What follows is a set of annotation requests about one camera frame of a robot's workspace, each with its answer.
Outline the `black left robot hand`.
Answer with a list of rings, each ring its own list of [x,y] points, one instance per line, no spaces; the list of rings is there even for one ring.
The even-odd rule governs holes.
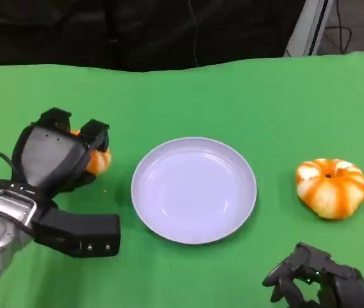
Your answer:
[[[91,119],[72,130],[70,117],[70,112],[51,108],[23,129],[12,153],[13,181],[54,197],[108,170],[110,126]]]

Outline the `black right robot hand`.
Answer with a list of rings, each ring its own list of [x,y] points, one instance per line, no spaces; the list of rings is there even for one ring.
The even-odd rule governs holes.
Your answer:
[[[295,280],[317,283],[318,300],[305,300]],[[265,277],[262,285],[273,288],[272,303],[285,299],[289,307],[364,307],[361,271],[338,264],[330,253],[302,242]]]

